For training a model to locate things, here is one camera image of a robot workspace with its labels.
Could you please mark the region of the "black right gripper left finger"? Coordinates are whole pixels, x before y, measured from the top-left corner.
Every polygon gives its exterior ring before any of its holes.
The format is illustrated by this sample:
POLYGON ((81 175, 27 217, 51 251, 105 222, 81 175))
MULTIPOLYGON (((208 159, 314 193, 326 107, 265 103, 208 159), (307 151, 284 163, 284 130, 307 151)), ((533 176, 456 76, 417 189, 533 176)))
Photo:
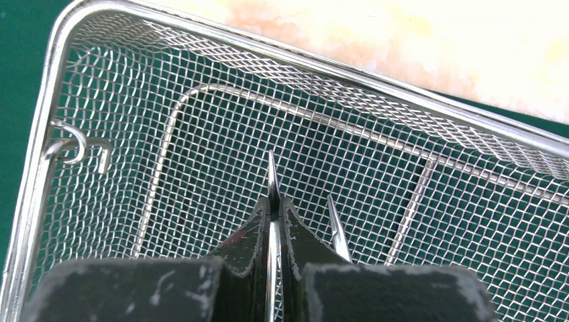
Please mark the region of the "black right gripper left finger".
POLYGON ((265 321, 268 217, 253 212, 206 256, 68 260, 53 267, 22 321, 265 321))

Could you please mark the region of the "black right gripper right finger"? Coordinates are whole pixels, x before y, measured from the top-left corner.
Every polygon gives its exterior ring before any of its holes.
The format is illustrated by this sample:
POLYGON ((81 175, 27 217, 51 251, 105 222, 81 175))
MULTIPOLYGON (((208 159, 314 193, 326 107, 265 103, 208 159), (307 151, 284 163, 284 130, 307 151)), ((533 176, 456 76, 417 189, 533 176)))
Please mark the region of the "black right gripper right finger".
POLYGON ((459 266, 356 265, 280 200, 285 321, 497 321, 486 286, 459 266))

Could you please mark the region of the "surgical forceps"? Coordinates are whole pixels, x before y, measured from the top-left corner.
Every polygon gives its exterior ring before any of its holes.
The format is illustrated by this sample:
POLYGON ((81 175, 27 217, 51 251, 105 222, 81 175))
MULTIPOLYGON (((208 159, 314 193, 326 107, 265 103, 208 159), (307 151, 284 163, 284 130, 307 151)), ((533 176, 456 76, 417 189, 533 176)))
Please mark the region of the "surgical forceps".
POLYGON ((344 226, 342 225, 340 213, 337 210, 332 195, 327 196, 327 206, 330 216, 331 240, 333 248, 337 255, 342 257, 347 262, 351 262, 352 257, 350 249, 348 247, 348 241, 346 239, 344 226))

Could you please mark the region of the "metal mesh instrument tray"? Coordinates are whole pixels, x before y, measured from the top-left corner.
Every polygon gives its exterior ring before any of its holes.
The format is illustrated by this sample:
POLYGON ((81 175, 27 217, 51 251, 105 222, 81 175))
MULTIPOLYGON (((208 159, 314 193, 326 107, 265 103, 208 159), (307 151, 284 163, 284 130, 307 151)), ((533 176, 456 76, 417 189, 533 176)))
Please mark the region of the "metal mesh instrument tray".
POLYGON ((196 258, 266 191, 358 264, 456 264, 502 321, 568 320, 568 139, 141 1, 54 22, 1 320, 75 258, 196 258))

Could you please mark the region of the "dark green surgical drape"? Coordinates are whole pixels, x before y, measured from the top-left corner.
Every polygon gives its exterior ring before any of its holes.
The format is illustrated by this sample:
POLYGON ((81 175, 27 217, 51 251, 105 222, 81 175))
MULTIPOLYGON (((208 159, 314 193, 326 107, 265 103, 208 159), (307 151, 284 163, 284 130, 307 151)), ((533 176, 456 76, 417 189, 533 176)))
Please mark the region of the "dark green surgical drape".
POLYGON ((6 259, 50 30, 68 1, 1 2, 1 260, 6 259))

